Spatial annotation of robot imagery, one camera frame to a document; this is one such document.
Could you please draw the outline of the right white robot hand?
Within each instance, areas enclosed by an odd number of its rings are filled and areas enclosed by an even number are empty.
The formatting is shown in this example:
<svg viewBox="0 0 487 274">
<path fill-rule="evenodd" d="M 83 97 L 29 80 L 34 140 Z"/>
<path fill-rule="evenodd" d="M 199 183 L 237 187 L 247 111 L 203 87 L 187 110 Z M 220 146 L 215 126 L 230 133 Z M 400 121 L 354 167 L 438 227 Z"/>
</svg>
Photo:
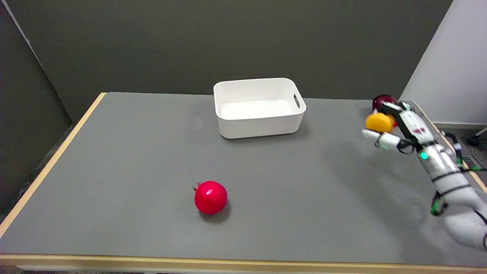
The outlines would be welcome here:
<svg viewBox="0 0 487 274">
<path fill-rule="evenodd" d="M 367 116 L 361 132 L 377 148 L 407 155 L 437 144 L 425 121 L 405 101 L 381 101 Z"/>
</svg>

